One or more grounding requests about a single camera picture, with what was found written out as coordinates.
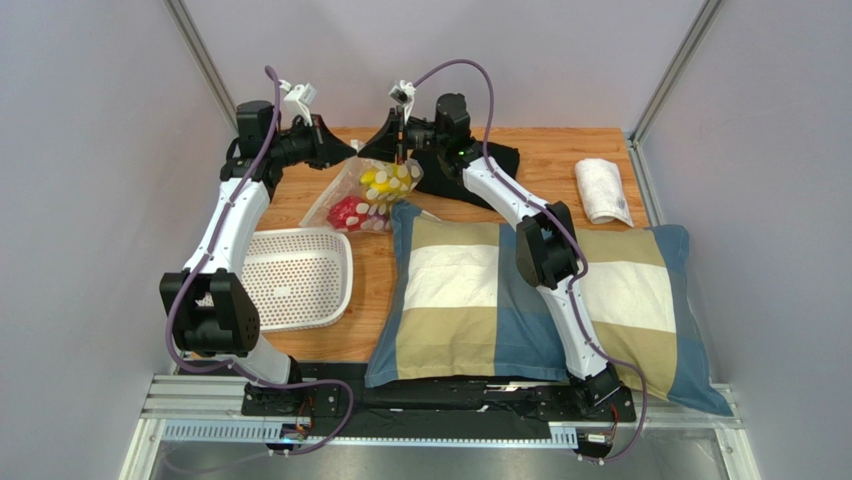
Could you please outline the clear zip top bag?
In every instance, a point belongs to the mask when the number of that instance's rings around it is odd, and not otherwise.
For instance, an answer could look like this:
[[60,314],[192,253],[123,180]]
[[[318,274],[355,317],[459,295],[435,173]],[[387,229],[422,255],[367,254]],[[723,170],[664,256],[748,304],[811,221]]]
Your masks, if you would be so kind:
[[[401,164],[406,163],[419,163],[416,160],[408,159]],[[381,164],[396,164],[394,162],[386,163],[377,160],[371,160],[367,158],[359,158],[357,156],[351,157],[343,162],[342,170],[337,174],[334,180],[327,186],[327,188],[323,191],[323,193],[317,198],[317,200],[313,203],[311,208],[309,208],[308,212],[304,215],[302,220],[299,222],[301,227],[305,228],[328,228],[335,231],[328,222],[326,221],[326,214],[328,213],[330,207],[336,203],[337,201],[343,199],[349,195],[359,196],[364,198],[363,190],[361,185],[359,184],[359,178],[362,173],[364,173],[369,167],[379,166]],[[390,213],[395,204],[404,200],[404,198],[400,198],[396,201],[379,201],[385,202],[390,207]],[[389,233],[392,230],[391,220],[390,220],[390,229],[381,233]]]

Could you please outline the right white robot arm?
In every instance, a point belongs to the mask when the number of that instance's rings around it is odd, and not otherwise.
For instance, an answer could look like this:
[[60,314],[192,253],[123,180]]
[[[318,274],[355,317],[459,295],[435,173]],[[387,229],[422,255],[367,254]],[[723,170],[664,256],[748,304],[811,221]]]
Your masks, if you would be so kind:
[[400,164],[412,150],[435,152],[447,178],[480,197],[513,227],[515,264],[554,320],[576,396],[588,408],[608,401],[621,382],[581,296],[579,277],[587,262],[568,207],[533,195],[501,169],[485,142],[472,134],[467,102],[460,93],[441,95],[432,120],[409,118],[401,105],[390,109],[384,125],[358,155]]

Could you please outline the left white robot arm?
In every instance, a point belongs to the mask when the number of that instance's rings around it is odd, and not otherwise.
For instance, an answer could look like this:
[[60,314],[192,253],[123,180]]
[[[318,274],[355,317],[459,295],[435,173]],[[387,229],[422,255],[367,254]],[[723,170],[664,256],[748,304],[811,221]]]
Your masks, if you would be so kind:
[[281,125],[278,105],[249,101],[236,109],[238,133],[220,170],[208,227],[185,266],[165,273],[159,292],[167,314],[165,343],[185,371],[231,368],[250,383],[277,390],[307,388],[297,362],[261,334],[260,313],[242,284],[255,229],[286,167],[322,170],[355,156],[322,117]]

